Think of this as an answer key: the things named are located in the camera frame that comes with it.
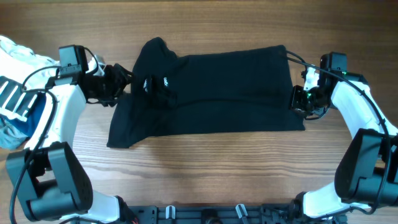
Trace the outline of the black polo shirt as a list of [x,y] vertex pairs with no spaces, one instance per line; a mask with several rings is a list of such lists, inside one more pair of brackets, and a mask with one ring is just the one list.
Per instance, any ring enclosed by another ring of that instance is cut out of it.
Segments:
[[293,85],[283,45],[179,57],[156,37],[132,71],[108,147],[179,134],[304,130],[303,118],[289,109]]

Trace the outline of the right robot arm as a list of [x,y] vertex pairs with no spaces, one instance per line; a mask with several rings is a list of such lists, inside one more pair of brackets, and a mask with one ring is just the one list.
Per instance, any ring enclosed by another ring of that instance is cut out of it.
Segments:
[[290,219],[325,222],[354,210],[371,215],[396,207],[397,128],[374,101],[368,81],[348,71],[343,53],[323,55],[319,66],[290,51],[284,57],[305,67],[305,83],[293,88],[289,108],[307,121],[336,109],[352,137],[334,181],[298,195],[290,204]]

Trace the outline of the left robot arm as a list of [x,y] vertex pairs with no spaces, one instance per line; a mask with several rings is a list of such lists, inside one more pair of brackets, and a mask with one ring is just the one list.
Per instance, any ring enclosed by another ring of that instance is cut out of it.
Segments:
[[87,59],[89,53],[68,45],[60,47],[59,61],[11,50],[1,58],[1,114],[31,130],[23,150],[6,159],[11,223],[17,205],[32,222],[139,222],[121,197],[93,189],[72,149],[85,106],[114,106],[133,78],[118,64]]

